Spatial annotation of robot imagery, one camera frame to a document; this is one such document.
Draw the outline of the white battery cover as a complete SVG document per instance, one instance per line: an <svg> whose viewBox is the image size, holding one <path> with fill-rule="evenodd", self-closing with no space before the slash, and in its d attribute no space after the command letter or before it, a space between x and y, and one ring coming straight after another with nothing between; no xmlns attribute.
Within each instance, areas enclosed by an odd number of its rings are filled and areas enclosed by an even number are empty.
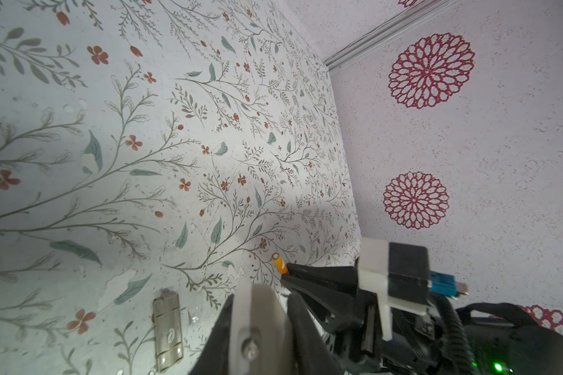
<svg viewBox="0 0 563 375"><path fill-rule="evenodd" d="M181 309L179 295L162 290L153 300L156 367L160 373L183 358Z"/></svg>

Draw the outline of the orange battery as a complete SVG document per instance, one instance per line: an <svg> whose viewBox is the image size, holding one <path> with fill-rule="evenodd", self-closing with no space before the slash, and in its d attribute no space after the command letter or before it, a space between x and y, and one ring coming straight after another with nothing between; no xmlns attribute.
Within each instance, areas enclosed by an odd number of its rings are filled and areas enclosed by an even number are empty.
<svg viewBox="0 0 563 375"><path fill-rule="evenodd" d="M274 261L275 267L281 275L289 273L284 259L278 253L273 254L272 260Z"/></svg>

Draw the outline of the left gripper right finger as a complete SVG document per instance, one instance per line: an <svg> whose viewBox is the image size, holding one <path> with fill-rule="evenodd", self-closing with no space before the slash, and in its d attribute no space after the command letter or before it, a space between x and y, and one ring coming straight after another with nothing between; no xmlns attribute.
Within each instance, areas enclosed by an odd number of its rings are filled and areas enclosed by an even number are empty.
<svg viewBox="0 0 563 375"><path fill-rule="evenodd" d="M292 324L297 374L341 375L342 370L325 347L301 295L289 295L287 314Z"/></svg>

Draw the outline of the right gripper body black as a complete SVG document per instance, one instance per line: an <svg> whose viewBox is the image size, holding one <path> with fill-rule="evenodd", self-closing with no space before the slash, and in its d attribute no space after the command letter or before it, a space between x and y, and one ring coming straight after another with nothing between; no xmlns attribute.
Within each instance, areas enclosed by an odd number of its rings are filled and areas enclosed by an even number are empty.
<svg viewBox="0 0 563 375"><path fill-rule="evenodd" d="M391 339L383 339L376 295L355 287L309 298L325 346L348 374L449 374L444 328L432 307L425 315L392 308Z"/></svg>

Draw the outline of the white remote control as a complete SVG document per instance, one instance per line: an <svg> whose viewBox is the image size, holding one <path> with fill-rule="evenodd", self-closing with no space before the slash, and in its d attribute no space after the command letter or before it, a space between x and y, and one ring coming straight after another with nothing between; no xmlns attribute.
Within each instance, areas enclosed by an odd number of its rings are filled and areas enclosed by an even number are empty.
<svg viewBox="0 0 563 375"><path fill-rule="evenodd" d="M229 374L295 373L292 324L275 291L241 284L231 308Z"/></svg>

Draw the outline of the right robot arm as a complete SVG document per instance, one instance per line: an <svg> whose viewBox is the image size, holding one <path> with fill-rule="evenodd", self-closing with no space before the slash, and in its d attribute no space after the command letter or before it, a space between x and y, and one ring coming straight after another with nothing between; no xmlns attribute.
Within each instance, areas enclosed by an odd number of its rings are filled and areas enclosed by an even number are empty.
<svg viewBox="0 0 563 375"><path fill-rule="evenodd" d="M429 310L392 311L384 341L377 298L358 286L356 267L290 264L281 283L300 295L327 336L325 346L350 374L563 374L563 336L508 303L455 309L464 284L431 273Z"/></svg>

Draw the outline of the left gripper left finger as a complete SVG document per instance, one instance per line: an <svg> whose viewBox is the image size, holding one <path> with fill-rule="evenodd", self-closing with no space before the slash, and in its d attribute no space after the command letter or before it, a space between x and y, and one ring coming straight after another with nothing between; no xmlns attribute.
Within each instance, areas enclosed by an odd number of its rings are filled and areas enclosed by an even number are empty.
<svg viewBox="0 0 563 375"><path fill-rule="evenodd" d="M228 296L189 375L228 375L228 351L234 295Z"/></svg>

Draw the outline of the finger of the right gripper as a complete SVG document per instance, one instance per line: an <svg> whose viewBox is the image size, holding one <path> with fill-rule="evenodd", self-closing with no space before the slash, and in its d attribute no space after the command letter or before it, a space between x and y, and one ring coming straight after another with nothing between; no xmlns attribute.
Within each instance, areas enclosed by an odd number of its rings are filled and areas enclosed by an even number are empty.
<svg viewBox="0 0 563 375"><path fill-rule="evenodd" d="M281 284L303 298L309 312L323 328L361 326L355 275L331 278L283 275Z"/></svg>
<svg viewBox="0 0 563 375"><path fill-rule="evenodd" d="M311 267L298 264L287 266L287 276L305 281L357 281L358 270L352 266Z"/></svg>

